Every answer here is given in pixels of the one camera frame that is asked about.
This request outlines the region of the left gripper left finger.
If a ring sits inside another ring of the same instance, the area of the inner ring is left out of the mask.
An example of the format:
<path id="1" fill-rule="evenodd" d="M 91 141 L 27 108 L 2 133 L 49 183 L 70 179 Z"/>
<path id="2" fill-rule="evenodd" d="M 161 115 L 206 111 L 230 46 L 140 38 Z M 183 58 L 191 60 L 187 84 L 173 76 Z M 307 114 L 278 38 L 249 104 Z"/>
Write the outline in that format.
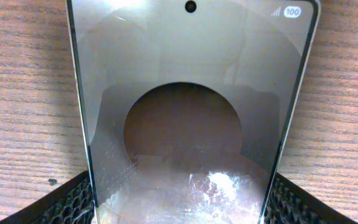
<path id="1" fill-rule="evenodd" d="M 93 190 L 86 170 L 0 224 L 89 224 L 94 218 Z"/>

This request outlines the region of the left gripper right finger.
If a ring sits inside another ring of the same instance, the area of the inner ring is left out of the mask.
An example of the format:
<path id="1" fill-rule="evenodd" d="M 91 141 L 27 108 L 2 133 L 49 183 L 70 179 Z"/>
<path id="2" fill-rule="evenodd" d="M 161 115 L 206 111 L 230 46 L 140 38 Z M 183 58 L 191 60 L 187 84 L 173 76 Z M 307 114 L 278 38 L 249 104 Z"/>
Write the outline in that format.
<path id="1" fill-rule="evenodd" d="M 264 211 L 265 224 L 357 224 L 277 173 Z"/>

